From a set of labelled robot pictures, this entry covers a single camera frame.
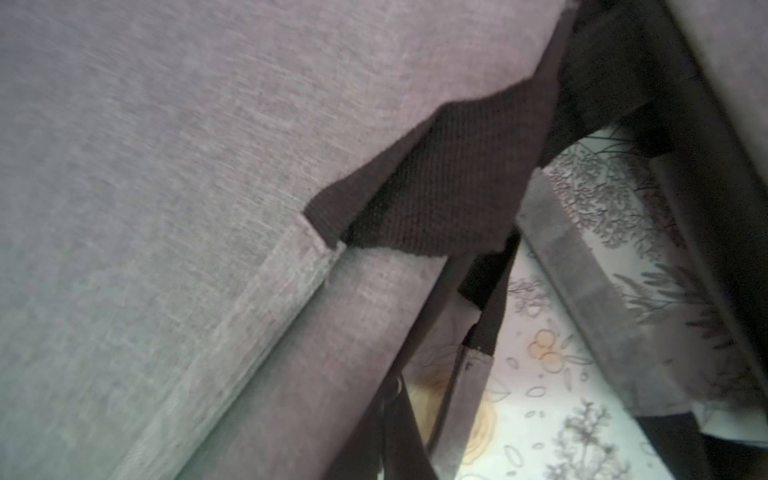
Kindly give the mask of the grey laptop bag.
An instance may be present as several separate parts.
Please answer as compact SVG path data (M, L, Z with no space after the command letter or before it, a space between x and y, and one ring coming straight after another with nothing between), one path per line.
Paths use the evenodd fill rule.
M527 245L724 479L544 173L612 125L767 415L765 2L3 2L2 477L461 479Z

